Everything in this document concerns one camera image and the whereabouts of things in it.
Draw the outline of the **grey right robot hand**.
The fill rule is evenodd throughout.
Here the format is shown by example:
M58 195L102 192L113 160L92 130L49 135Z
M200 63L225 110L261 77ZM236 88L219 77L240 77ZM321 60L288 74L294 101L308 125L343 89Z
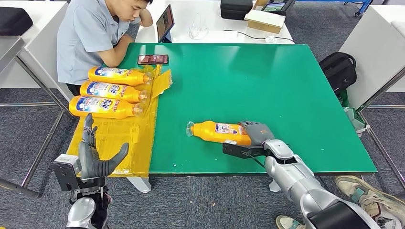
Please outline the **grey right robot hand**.
M274 134L266 124L254 121L241 121L238 125L244 128L251 140L251 146L261 146L267 140L275 139Z

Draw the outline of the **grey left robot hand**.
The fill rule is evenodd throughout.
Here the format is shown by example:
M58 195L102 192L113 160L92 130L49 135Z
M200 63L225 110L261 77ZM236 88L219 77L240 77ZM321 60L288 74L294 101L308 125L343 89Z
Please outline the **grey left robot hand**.
M82 141L78 145L78 156L82 166L81 178L90 179L109 176L125 159L129 152L129 143L124 143L120 151L109 160L101 160L96 149L96 131L93 117L88 113L85 117Z

